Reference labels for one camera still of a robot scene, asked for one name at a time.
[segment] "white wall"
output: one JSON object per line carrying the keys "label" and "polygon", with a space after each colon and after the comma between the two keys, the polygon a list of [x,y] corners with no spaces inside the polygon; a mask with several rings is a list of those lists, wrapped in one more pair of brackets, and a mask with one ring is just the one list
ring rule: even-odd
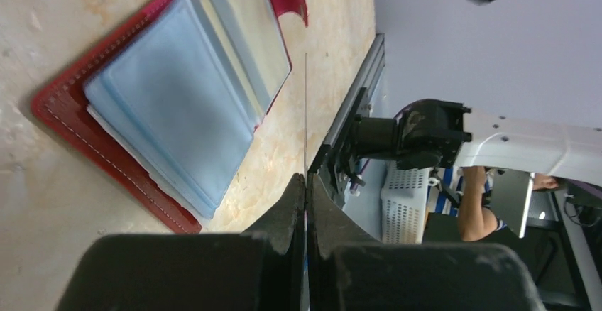
{"label": "white wall", "polygon": [[438,98],[602,127],[602,0],[375,1],[391,115]]}

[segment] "table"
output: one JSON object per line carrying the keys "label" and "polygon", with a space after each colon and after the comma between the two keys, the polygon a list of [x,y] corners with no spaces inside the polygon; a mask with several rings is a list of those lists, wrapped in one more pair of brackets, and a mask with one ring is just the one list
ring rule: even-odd
{"label": "table", "polygon": [[[567,197],[561,194],[555,194],[554,198],[559,206],[562,222],[567,232],[567,237],[576,261],[577,270],[583,280],[589,305],[592,310],[600,310],[602,309],[602,295],[600,294],[602,282],[598,276],[596,264],[593,262],[583,229],[571,222],[569,217],[562,212],[562,206],[564,206],[564,201]],[[567,205],[567,212],[570,215],[576,215],[575,208],[572,204]]]}
{"label": "table", "polygon": [[[116,232],[168,232],[31,116],[35,91],[147,0],[0,0],[0,309],[49,309],[83,251]],[[305,53],[310,160],[375,35],[373,0],[307,0],[280,19],[291,76],[205,231],[241,231],[302,172]]]}

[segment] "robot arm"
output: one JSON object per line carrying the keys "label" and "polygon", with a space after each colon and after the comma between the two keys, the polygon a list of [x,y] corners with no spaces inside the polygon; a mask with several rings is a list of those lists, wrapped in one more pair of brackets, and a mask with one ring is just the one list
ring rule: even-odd
{"label": "robot arm", "polygon": [[400,169],[482,165],[602,185],[602,129],[494,116],[426,99],[395,119],[357,119],[357,158],[396,160]]}

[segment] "red leather wallet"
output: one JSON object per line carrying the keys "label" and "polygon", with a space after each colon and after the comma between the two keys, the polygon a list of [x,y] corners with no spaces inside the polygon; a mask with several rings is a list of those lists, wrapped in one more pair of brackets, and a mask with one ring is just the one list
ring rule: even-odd
{"label": "red leather wallet", "polygon": [[[152,0],[88,50],[33,98],[33,115],[123,185],[175,233],[196,234],[199,222],[149,178],[148,173],[87,113],[85,82],[151,25],[172,0]],[[271,0],[277,17],[299,14],[307,26],[305,0]]]}

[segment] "striped shirt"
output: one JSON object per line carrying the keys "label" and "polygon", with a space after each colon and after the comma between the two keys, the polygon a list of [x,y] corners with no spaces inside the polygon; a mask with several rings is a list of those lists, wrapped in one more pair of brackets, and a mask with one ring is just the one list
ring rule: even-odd
{"label": "striped shirt", "polygon": [[[461,197],[464,189],[464,177],[462,176],[461,168],[437,169],[437,176],[441,178],[441,183],[448,185],[451,190],[455,191]],[[487,180],[483,187],[483,193],[488,192],[493,188],[493,174],[487,173]],[[488,208],[488,203],[484,203],[483,207]],[[429,213],[445,214],[452,217],[458,216],[458,209],[452,207],[452,203],[446,198],[443,192],[439,191],[437,186],[429,187],[427,198],[427,211]],[[498,219],[498,228],[496,231],[505,227],[505,223]]]}

